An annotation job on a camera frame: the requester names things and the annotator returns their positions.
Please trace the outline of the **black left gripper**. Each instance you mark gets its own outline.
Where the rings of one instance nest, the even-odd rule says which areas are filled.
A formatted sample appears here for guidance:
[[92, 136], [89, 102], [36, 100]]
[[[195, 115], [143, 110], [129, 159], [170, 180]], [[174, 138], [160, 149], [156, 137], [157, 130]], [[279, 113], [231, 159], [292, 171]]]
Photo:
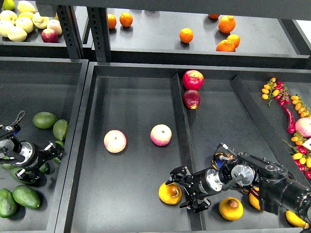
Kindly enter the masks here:
[[15, 166], [22, 167], [15, 172], [15, 176], [20, 183], [36, 183], [40, 175], [33, 170], [39, 169], [48, 160], [61, 161], [65, 149], [58, 143], [50, 141], [43, 149], [40, 146], [22, 141], [20, 155], [21, 162], [16, 162]]

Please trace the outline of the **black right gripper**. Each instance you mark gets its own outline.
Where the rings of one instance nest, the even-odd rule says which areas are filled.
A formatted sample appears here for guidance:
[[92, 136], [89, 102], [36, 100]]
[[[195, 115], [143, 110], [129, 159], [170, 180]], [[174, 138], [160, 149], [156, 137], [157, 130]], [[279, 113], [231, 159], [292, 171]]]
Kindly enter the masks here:
[[186, 201], [181, 203], [179, 208], [187, 208], [195, 213], [209, 209], [210, 200], [207, 197], [219, 194], [223, 187], [218, 171], [213, 168], [191, 174], [188, 166], [180, 166], [174, 168], [170, 176], [165, 185], [177, 183], [189, 191], [185, 193]]

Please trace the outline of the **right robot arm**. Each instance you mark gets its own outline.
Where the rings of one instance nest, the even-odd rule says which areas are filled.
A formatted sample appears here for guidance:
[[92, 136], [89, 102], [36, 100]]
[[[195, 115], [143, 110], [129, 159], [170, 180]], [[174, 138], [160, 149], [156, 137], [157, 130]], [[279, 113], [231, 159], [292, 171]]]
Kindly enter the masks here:
[[259, 201], [262, 211], [279, 215], [289, 210], [306, 223], [311, 222], [311, 191], [289, 177], [285, 166], [246, 152], [235, 153], [220, 143], [213, 167], [191, 173], [187, 166], [171, 171], [166, 185], [177, 183], [186, 191], [181, 208], [195, 213], [210, 207], [208, 197], [227, 190], [249, 191]]

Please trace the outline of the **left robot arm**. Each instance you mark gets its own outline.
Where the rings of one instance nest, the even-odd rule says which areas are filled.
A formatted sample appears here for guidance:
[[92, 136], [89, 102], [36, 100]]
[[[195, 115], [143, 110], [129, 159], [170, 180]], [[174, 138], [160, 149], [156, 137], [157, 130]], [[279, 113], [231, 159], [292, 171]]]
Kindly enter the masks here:
[[20, 131], [18, 124], [24, 116], [25, 112], [20, 111], [13, 123], [0, 126], [0, 163], [17, 168], [12, 175], [17, 181], [33, 184], [40, 178], [40, 168], [49, 160], [61, 159], [64, 148], [55, 142], [42, 148], [31, 142], [19, 141], [16, 138]]

